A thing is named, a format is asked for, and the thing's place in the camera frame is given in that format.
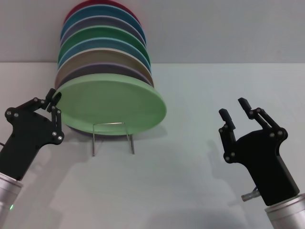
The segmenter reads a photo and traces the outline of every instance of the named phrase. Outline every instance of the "purple plate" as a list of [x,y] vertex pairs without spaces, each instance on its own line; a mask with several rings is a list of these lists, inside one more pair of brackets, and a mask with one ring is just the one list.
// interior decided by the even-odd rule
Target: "purple plate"
[[141,80],[147,83],[148,85],[152,86],[152,84],[142,73],[138,72],[133,68],[117,63],[98,62],[98,63],[91,63],[88,65],[84,65],[77,69],[74,69],[69,74],[67,74],[66,77],[64,77],[61,81],[59,81],[58,85],[55,85],[55,88],[58,89],[64,83],[68,82],[69,80],[75,79],[77,77],[90,75],[90,74],[97,74],[97,73],[113,73],[119,75],[126,75]]
[[94,25],[114,26],[119,29],[125,30],[126,32],[128,32],[128,33],[132,34],[133,36],[135,36],[136,38],[138,38],[139,41],[144,46],[146,46],[146,44],[143,40],[143,37],[132,25],[128,24],[127,22],[125,22],[119,18],[110,17],[110,16],[93,16],[93,17],[84,18],[84,19],[76,22],[62,36],[61,46],[75,32],[77,32],[81,29],[90,27],[90,26],[94,26]]

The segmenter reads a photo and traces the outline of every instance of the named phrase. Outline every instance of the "plate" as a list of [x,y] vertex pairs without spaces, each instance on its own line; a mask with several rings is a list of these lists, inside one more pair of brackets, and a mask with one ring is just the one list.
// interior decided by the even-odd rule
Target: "plate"
[[77,43],[73,47],[71,47],[61,58],[61,61],[58,63],[58,68],[70,57],[73,55],[82,52],[87,49],[94,49],[94,48],[111,48],[111,49],[117,49],[124,51],[135,58],[137,58],[139,61],[141,61],[151,72],[151,67],[147,61],[147,59],[143,56],[143,54],[130,45],[127,42],[123,42],[118,39],[113,39],[113,38],[93,38],[93,39],[88,39],[83,42]]
[[80,9],[79,11],[75,12],[69,19],[64,23],[61,31],[61,38],[64,35],[64,33],[67,31],[67,29],[72,26],[74,23],[88,17],[92,16],[111,16],[115,18],[119,18],[128,24],[132,25],[143,37],[145,43],[146,38],[144,35],[144,31],[139,24],[139,22],[128,12],[117,8],[115,6],[109,6],[109,5],[93,5],[88,6],[85,8]]
[[100,63],[92,63],[92,64],[84,65],[82,67],[73,70],[72,72],[67,74],[66,77],[59,79],[58,85],[55,85],[55,89],[57,90],[64,83],[72,79],[75,79],[77,77],[90,75],[90,74],[97,74],[97,73],[113,73],[118,75],[126,75],[141,80],[152,86],[152,84],[148,81],[148,79],[135,69],[132,69],[122,64],[100,62]]
[[150,59],[147,53],[145,46],[133,35],[130,33],[118,29],[113,26],[105,26],[105,25],[96,25],[91,26],[78,32],[74,33],[71,37],[69,37],[66,42],[62,45],[61,50],[58,55],[58,63],[60,62],[62,56],[70,49],[72,46],[88,39],[92,38],[115,38],[118,40],[122,40],[127,42],[137,48],[147,59],[150,64]]
[[65,34],[62,36],[61,46],[72,34],[77,32],[78,30],[94,25],[108,25],[108,26],[117,27],[121,30],[125,30],[128,33],[135,36],[144,46],[146,46],[143,37],[132,25],[128,24],[127,22],[121,19],[109,17],[109,16],[93,16],[93,17],[84,18],[76,22],[70,28],[68,28]]
[[78,54],[75,54],[69,58],[63,65],[59,68],[55,80],[55,85],[58,84],[58,80],[64,78],[68,73],[81,66],[97,63],[97,62],[114,62],[122,65],[126,65],[133,68],[143,74],[149,82],[153,85],[152,75],[145,65],[139,61],[134,56],[117,50],[109,48],[96,48],[89,49]]
[[[129,134],[158,125],[166,115],[166,106],[155,89],[123,75],[92,74],[70,80],[57,92],[62,121],[75,129],[92,133],[93,124],[123,122]],[[118,126],[95,126],[100,135],[124,135]]]
[[134,13],[128,9],[126,6],[123,6],[122,4],[115,2],[115,1],[111,1],[111,0],[89,0],[89,1],[84,1],[80,4],[78,4],[77,6],[75,6],[72,10],[70,10],[70,12],[68,13],[68,15],[66,16],[65,20],[63,23],[65,23],[67,21],[67,19],[74,14],[76,11],[80,10],[81,8],[87,7],[87,6],[91,6],[91,5],[97,5],[97,4],[104,4],[104,5],[111,5],[111,6],[115,6],[118,8],[121,8],[122,10],[128,12],[130,15],[132,15],[139,23],[140,21],[137,19],[137,17],[134,15]]

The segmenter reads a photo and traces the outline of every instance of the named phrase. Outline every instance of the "red plate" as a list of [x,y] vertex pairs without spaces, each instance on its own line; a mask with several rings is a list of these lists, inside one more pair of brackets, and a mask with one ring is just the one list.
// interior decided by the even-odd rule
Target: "red plate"
[[88,0],[88,1],[84,1],[80,4],[78,4],[77,6],[75,6],[66,16],[65,20],[63,23],[66,22],[66,20],[72,15],[74,14],[76,11],[87,7],[87,6],[92,6],[92,5],[96,5],[96,4],[105,4],[105,5],[111,5],[111,6],[115,6],[118,8],[121,8],[122,10],[128,12],[129,14],[131,14],[139,23],[140,21],[138,20],[138,18],[134,15],[133,12],[130,11],[130,9],[128,9],[126,6],[123,6],[122,4],[115,2],[115,1],[111,1],[111,0]]

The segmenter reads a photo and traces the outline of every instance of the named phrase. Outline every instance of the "metal cylinder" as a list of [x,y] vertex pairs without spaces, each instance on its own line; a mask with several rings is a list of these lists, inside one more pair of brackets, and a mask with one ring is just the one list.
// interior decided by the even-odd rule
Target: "metal cylinder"
[[22,188],[22,183],[0,173],[0,229]]
[[265,209],[274,229],[305,228],[305,194]]
[[258,190],[253,190],[253,192],[242,195],[242,200],[243,200],[243,202],[247,202],[247,201],[249,201],[253,198],[257,198],[257,197],[260,197],[260,196],[261,196],[261,194],[259,193]]

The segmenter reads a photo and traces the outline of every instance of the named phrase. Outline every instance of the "mint green plate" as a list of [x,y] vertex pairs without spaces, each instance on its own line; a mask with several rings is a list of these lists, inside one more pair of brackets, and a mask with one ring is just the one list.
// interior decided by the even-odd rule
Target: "mint green plate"
[[61,50],[58,55],[57,63],[61,61],[62,56],[74,45],[88,39],[92,38],[101,38],[101,37],[108,37],[108,38],[115,38],[118,40],[122,40],[134,46],[138,49],[147,59],[150,65],[150,59],[148,53],[146,51],[145,46],[132,34],[126,32],[125,30],[113,27],[113,26],[106,26],[106,25],[96,25],[87,27],[85,29],[79,30],[71,37],[69,37],[61,47]]
[[[126,123],[136,134],[158,125],[166,115],[160,94],[148,84],[117,74],[81,76],[62,85],[57,107],[62,121],[75,129],[92,133],[93,124]],[[122,127],[96,125],[100,135],[125,135]]]

